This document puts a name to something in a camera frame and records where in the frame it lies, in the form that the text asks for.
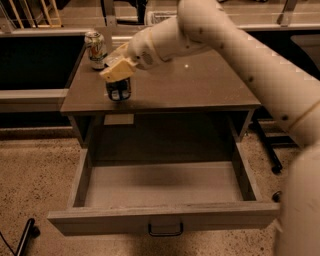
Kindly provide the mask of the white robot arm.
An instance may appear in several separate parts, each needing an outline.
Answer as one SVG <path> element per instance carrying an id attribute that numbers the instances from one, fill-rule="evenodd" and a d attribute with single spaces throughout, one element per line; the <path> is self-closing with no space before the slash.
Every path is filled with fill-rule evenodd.
<path id="1" fill-rule="evenodd" d="M 146 28 L 107 57 L 101 77 L 128 78 L 175 56 L 210 47 L 303 151 L 281 197 L 274 254 L 320 256 L 320 83 L 229 19 L 216 0 L 179 0 L 177 15 Z"/>

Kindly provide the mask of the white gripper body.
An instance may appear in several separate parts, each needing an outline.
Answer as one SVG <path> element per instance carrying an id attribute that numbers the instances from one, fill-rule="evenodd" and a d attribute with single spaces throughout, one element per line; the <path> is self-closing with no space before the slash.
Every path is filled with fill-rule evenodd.
<path id="1" fill-rule="evenodd" d="M 154 68 L 162 63 L 152 40 L 150 28 L 136 33 L 129 41 L 127 48 L 130 58 L 143 70 Z"/>

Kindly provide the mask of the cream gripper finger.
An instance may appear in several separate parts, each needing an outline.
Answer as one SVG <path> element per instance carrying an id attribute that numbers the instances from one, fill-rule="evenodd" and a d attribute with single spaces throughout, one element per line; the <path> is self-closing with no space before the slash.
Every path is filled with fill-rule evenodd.
<path id="1" fill-rule="evenodd" d="M 106 56 L 104 59 L 104 63 L 108 67 L 114 67 L 119 64 L 128 64 L 128 43 L 124 43 L 110 54 Z"/>
<path id="2" fill-rule="evenodd" d="M 100 77 L 108 83 L 118 82 L 132 76 L 137 64 L 129 58 L 122 58 L 114 62 L 99 73 Z"/>

